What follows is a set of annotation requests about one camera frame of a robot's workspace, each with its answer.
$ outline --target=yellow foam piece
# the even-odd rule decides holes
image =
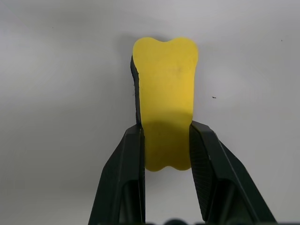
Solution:
[[[183,37],[167,42],[144,37],[134,44],[133,61],[139,73],[146,169],[189,169],[197,45]]]

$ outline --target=gray surface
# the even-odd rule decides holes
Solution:
[[[103,165],[135,123],[129,61],[144,36],[198,44],[194,119],[242,160],[277,220],[299,221],[299,9],[0,1],[0,224],[87,224]],[[190,171],[147,172],[146,185],[148,221],[199,221]]]

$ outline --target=dark edge of sponge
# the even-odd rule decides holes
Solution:
[[[136,118],[136,123],[138,125],[141,125],[139,73],[137,72],[135,63],[133,62],[133,56],[131,56],[130,70],[131,70],[131,74],[132,74],[134,85],[135,85],[135,118]]]

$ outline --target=yellow sponge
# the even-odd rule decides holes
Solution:
[[[190,168],[189,126],[193,117],[197,45],[187,38],[136,41],[133,62],[139,76],[145,166]]]

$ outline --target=white background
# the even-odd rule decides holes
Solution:
[[[300,1],[1,0],[0,224],[87,224],[135,123],[129,62],[144,36],[198,44],[194,120],[278,221],[300,221]],[[147,172],[146,211],[200,221],[191,172]]]

